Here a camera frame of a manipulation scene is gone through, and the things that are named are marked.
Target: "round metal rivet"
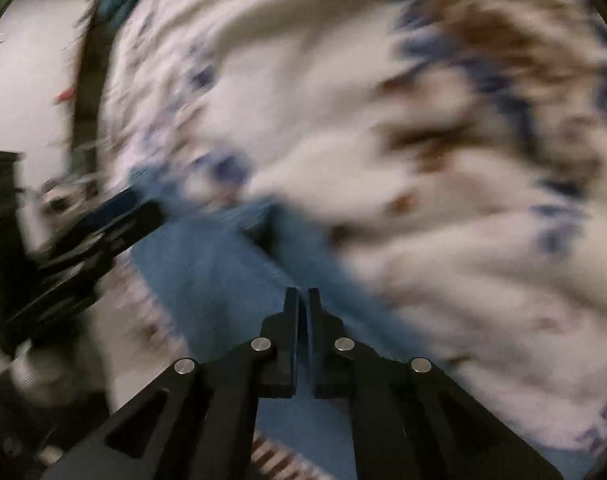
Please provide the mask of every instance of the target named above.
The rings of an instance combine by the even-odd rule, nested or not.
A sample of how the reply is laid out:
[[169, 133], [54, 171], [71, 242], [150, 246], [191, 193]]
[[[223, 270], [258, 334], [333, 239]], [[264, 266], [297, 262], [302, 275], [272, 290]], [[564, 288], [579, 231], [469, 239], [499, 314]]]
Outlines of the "round metal rivet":
[[340, 337], [335, 341], [335, 347], [341, 352], [347, 352], [355, 347], [355, 342], [349, 337]]
[[253, 339], [251, 343], [252, 349], [256, 350], [257, 352], [263, 352], [264, 350], [269, 349], [270, 345], [272, 345], [272, 343], [270, 343], [270, 339], [265, 337], [257, 337], [256, 339]]
[[432, 369], [432, 363], [425, 357], [417, 357], [416, 359], [413, 359], [410, 366], [418, 374], [425, 374]]
[[192, 370], [194, 370], [194, 361], [192, 359], [179, 359], [179, 361], [174, 363], [174, 371], [178, 374], [189, 374]]

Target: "blanket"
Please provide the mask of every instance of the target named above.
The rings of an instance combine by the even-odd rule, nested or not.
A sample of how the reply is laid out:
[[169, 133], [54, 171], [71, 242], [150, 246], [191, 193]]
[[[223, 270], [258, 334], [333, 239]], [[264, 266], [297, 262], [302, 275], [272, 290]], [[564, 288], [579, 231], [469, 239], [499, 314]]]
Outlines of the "blanket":
[[[147, 167], [147, 190], [205, 214], [276, 199], [397, 320], [390, 341], [421, 336], [543, 446], [607, 445], [607, 30], [589, 1], [141, 0], [102, 124], [111, 189]], [[196, 303], [190, 246], [192, 265], [163, 260], [175, 303]], [[168, 308], [164, 251], [138, 268]]]

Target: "metal pin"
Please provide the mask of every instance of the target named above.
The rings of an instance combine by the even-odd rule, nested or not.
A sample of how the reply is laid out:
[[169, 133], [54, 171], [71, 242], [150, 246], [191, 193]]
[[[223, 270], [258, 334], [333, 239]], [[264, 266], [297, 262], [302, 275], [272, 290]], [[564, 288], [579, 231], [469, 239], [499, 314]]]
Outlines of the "metal pin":
[[341, 352], [346, 352], [355, 347], [355, 342], [349, 337], [340, 337], [335, 341], [335, 347]]
[[418, 374], [425, 374], [432, 369], [432, 363], [425, 357], [417, 357], [413, 359], [410, 366]]
[[179, 359], [179, 361], [174, 363], [174, 371], [178, 374], [189, 374], [192, 370], [194, 370], [194, 361], [192, 359]]
[[256, 339], [253, 339], [252, 343], [250, 344], [252, 349], [256, 350], [257, 352], [263, 352], [264, 350], [269, 349], [270, 345], [272, 345], [272, 343], [270, 343], [270, 339], [265, 337], [257, 337]]

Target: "crumpled cloth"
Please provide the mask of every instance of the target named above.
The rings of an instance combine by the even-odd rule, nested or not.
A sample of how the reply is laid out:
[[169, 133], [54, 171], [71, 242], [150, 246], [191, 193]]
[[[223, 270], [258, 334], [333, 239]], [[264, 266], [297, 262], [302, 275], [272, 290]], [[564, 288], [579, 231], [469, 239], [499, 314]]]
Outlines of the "crumpled cloth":
[[[142, 0], [104, 91], [107, 177], [151, 168], [215, 220], [179, 209], [133, 261], [198, 354], [255, 312], [192, 312], [234, 286], [203, 269], [260, 269], [234, 262], [254, 249], [221, 215], [274, 197], [378, 298], [330, 303], [395, 320], [378, 349], [406, 358], [391, 347], [421, 336], [521, 435], [576, 452], [555, 464], [580, 478], [607, 445], [603, 28], [587, 0]], [[326, 297], [341, 269], [318, 254], [276, 276]]]

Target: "white floor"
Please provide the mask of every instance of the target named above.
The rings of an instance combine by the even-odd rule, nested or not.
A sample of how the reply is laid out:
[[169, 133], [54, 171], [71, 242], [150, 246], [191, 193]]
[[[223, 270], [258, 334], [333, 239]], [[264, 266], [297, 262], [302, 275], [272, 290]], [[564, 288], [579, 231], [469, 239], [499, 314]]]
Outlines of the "white floor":
[[[37, 188], [64, 170], [69, 130], [65, 105], [54, 98], [74, 79], [78, 19], [88, 0], [14, 0], [0, 19], [0, 150], [23, 152], [22, 182]], [[34, 213], [24, 215], [29, 245], [43, 240]], [[123, 313], [99, 306], [98, 337], [112, 376], [112, 404], [121, 406], [153, 379], [168, 357], [126, 336]], [[0, 355], [0, 370], [6, 361]]]

